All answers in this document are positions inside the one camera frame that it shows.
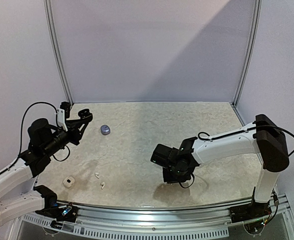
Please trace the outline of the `black earbud charging case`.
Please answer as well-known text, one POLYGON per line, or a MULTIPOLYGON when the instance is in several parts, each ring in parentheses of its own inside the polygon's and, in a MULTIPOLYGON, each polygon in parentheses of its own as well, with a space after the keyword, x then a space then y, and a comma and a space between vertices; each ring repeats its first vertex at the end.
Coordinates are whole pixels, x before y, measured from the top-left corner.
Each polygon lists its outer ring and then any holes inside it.
POLYGON ((82 120, 88 120, 91 121, 93 119, 93 115, 90 112, 90 110, 88 108, 85 108, 83 110, 80 110, 78 112, 78 116, 80 117, 80 119, 82 120))

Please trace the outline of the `purple earbud charging case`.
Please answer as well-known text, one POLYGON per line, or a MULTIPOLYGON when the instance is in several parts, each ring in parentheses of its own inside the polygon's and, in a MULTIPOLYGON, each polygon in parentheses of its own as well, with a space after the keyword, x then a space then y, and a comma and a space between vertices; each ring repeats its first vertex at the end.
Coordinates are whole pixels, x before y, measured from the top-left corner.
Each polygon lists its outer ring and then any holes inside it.
POLYGON ((108 125, 104 124, 100 127, 100 132, 102 135, 106 136, 111 133, 111 129, 108 125))

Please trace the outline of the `white earbud charging case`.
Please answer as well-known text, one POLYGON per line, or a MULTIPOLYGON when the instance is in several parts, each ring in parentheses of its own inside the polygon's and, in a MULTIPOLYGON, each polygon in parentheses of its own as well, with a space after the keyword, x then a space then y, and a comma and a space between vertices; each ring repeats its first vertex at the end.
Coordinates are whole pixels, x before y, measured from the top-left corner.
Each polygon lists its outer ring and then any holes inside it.
POLYGON ((72 176, 68 176, 63 180, 63 185, 66 188, 71 188, 75 183, 75 179, 72 176))

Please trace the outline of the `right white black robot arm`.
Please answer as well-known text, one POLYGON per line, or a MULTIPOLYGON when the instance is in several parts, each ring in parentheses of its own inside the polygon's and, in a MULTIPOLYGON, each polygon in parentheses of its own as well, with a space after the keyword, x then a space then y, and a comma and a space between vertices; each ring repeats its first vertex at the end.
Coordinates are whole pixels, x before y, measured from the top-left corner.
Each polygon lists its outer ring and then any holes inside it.
POLYGON ((246 206, 249 218, 256 218, 265 209, 279 174, 289 166, 286 132, 266 115, 237 130, 208 136, 184 139, 179 148, 158 144, 151 162, 162 167, 163 181, 182 184, 194 180, 194 170, 213 160, 260 154, 262 167, 253 192, 253 201, 246 206))

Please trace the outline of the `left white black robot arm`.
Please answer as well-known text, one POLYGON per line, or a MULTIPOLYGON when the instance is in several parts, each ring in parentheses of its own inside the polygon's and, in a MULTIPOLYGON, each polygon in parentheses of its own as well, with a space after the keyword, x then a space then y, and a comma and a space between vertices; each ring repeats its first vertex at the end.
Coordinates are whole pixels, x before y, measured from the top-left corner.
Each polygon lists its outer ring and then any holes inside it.
POLYGON ((67 120, 62 128, 49 124, 45 118, 35 120, 28 128, 28 149, 20 153, 10 166, 0 171, 0 227, 30 212, 44 211, 50 217, 61 213, 57 194, 44 185, 28 193, 3 200, 18 185, 36 178, 51 162, 51 157, 67 144, 78 145, 93 115, 88 109, 79 112, 79 119, 67 120))

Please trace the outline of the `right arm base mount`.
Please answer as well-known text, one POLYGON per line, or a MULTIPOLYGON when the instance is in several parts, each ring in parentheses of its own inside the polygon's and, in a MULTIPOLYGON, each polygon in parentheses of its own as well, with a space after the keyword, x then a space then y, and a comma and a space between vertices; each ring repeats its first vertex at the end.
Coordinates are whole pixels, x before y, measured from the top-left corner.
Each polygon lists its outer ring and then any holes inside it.
POLYGON ((254 200, 252 200, 252 202, 248 204, 230 207, 229 214, 232 223, 254 220, 262 218, 264 216, 268 216, 268 218, 263 222, 263 225, 265 225, 268 222, 270 222, 276 215, 279 206, 279 201, 274 201, 274 205, 276 206, 274 215, 272 215, 272 210, 269 202, 257 203, 254 200))

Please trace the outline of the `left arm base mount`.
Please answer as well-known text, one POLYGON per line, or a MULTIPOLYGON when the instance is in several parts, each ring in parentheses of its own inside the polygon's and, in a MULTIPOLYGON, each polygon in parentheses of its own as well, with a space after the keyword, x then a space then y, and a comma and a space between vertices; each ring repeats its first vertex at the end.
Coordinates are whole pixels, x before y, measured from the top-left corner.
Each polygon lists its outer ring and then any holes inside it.
POLYGON ((56 203, 54 206, 35 211, 36 214, 55 219, 57 222, 75 223, 79 208, 72 203, 56 203))

